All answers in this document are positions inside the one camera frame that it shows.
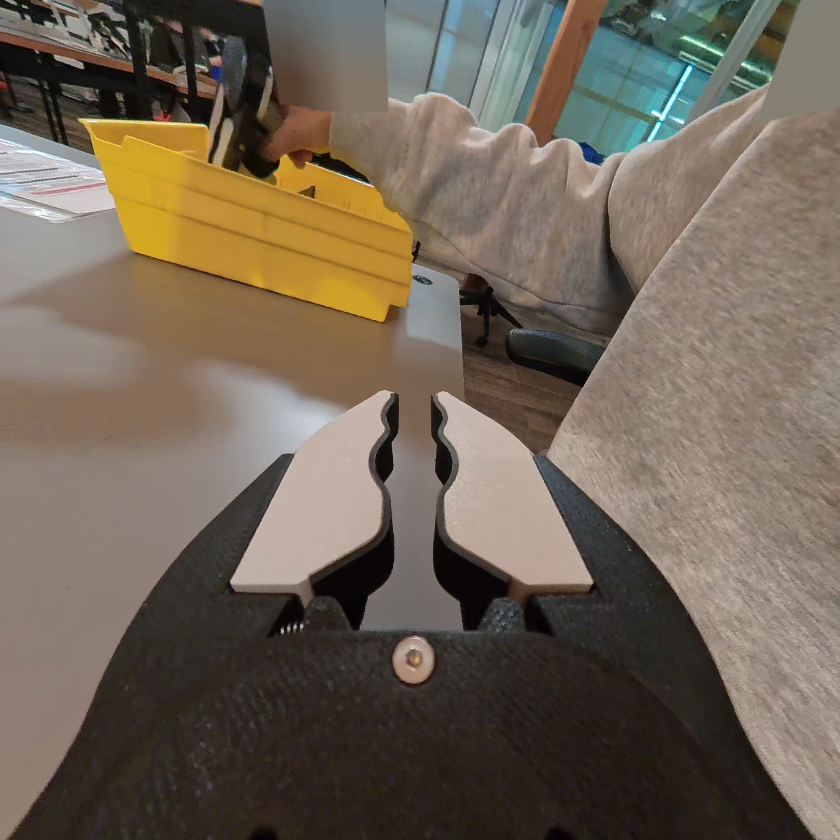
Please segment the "person's right hand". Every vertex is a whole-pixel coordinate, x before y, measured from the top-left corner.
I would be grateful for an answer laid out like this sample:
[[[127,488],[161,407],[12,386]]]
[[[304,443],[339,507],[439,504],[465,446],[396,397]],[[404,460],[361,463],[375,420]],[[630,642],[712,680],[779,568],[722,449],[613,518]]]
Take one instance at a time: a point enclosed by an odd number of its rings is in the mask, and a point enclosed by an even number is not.
[[[281,126],[259,147],[266,162],[284,157],[302,170],[320,155],[329,154],[333,113],[303,107],[289,107]]]

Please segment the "yellow plastic bin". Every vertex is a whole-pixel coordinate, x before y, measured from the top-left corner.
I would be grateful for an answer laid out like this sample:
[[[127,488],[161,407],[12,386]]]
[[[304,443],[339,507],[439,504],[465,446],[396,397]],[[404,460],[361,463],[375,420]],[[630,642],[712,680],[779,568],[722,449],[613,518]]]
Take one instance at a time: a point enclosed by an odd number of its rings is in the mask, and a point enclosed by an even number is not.
[[[371,185],[280,163],[276,183],[207,162],[207,126],[83,119],[141,256],[383,322],[413,282],[413,234]]]

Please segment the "black office chair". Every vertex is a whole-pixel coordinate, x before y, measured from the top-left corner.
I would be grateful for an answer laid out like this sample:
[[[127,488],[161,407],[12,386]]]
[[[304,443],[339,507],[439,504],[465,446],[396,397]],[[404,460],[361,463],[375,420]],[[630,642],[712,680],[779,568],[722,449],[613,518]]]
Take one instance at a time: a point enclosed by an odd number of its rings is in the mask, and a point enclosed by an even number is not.
[[[606,350],[599,343],[568,332],[525,327],[497,298],[487,280],[479,275],[465,275],[458,297],[461,307],[476,308],[476,315],[481,321],[476,346],[486,348],[491,320],[501,318],[511,326],[505,340],[507,357],[523,368],[583,386]]]

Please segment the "person's grey sweatshirt torso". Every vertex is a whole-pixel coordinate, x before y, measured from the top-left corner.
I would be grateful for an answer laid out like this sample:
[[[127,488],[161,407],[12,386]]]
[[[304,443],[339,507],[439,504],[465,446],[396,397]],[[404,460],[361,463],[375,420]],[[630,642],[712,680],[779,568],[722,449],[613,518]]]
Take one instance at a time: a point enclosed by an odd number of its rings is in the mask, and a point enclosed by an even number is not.
[[[550,450],[695,620],[814,838],[838,838],[838,108],[760,89],[562,193],[558,289],[635,298]]]

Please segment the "person's right forearm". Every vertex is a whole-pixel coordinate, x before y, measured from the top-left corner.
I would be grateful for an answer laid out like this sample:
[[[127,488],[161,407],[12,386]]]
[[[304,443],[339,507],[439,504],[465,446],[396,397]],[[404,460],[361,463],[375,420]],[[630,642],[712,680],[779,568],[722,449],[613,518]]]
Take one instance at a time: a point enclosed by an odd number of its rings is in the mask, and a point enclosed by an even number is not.
[[[454,99],[334,113],[332,157],[361,173],[422,251],[483,278],[498,298],[609,340],[634,293],[610,246],[608,198],[625,154],[539,146],[523,124],[493,133]]]

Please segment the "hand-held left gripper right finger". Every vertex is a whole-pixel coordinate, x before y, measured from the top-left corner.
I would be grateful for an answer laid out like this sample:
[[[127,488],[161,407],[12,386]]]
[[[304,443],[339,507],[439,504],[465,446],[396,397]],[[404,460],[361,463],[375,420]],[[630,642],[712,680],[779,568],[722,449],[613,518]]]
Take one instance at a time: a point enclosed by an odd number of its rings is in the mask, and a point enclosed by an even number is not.
[[[463,614],[497,598],[585,595],[593,579],[528,447],[448,392],[432,397],[434,572]]]

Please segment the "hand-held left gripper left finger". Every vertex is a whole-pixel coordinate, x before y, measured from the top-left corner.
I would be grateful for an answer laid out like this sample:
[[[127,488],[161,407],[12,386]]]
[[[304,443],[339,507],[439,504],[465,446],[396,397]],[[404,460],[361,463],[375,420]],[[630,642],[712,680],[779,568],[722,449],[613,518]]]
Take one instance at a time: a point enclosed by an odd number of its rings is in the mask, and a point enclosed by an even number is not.
[[[380,391],[320,428],[287,469],[234,572],[239,594],[335,599],[363,614],[393,570],[393,470],[399,397]]]

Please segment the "wooden post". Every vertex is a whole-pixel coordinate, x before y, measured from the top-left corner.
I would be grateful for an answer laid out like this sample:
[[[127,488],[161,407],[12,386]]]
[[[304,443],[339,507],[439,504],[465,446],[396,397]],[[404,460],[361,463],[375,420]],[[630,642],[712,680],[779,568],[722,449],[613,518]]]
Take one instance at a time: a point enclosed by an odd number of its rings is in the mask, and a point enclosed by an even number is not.
[[[554,136],[606,4],[607,1],[566,4],[526,118],[526,125],[540,146]]]

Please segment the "wooden background table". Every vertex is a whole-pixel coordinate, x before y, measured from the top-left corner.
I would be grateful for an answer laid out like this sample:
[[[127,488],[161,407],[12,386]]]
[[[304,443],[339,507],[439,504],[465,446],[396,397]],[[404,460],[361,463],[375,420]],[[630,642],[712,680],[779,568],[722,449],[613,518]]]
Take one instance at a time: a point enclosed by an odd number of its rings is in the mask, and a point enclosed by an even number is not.
[[[175,75],[148,66],[135,77],[132,62],[81,49],[53,38],[1,30],[2,65],[13,76],[26,77],[79,88],[104,89],[149,98],[185,96],[185,74]]]

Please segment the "laminated paper sheet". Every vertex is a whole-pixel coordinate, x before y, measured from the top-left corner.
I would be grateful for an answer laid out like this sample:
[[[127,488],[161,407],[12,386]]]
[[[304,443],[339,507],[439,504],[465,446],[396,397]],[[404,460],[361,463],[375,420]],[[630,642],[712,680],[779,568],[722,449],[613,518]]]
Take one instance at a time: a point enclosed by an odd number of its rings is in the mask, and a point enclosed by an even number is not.
[[[99,169],[5,140],[1,141],[1,206],[52,223],[116,207]]]

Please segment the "grey desk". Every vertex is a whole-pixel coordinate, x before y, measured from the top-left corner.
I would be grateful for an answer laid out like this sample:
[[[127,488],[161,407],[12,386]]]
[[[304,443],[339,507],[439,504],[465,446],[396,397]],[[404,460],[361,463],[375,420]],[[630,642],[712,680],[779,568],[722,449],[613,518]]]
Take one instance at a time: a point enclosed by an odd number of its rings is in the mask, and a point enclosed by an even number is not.
[[[114,212],[2,207],[1,834],[64,758],[144,597],[266,467],[400,397],[395,566],[364,628],[457,628],[432,565],[431,395],[464,394],[458,284],[384,323],[135,255]]]

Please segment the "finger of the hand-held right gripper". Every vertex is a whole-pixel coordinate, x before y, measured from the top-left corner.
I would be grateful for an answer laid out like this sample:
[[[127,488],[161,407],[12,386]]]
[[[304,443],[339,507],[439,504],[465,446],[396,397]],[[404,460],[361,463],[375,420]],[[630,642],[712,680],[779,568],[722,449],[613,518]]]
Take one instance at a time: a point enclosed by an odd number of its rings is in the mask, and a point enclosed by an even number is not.
[[[225,91],[217,92],[208,132],[208,163],[216,167],[239,167],[239,111],[229,104]]]

